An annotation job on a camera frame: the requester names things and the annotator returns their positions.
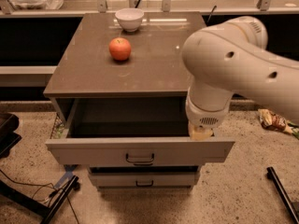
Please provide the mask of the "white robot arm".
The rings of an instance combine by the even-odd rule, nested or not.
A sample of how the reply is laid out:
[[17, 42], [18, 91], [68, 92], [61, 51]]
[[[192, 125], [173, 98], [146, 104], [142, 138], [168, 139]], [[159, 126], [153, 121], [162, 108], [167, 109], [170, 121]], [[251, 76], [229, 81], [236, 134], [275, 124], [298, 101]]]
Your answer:
[[299, 62], [266, 50], [267, 31], [243, 16], [203, 28], [185, 41], [182, 60], [192, 74], [186, 98], [189, 135], [212, 135], [239, 94], [263, 107], [265, 129], [294, 136], [299, 126]]

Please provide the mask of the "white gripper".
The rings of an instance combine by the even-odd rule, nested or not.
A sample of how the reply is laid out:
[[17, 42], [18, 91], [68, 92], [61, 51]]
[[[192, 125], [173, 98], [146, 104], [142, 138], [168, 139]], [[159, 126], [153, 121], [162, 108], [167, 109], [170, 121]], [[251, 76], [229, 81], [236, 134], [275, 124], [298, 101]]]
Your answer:
[[188, 124], [189, 136], [192, 140], [200, 141], [213, 135], [213, 130], [210, 128], [219, 127], [223, 123], [229, 111], [229, 104], [226, 103], [220, 111], [206, 111], [197, 107], [188, 97], [185, 110], [190, 122]]

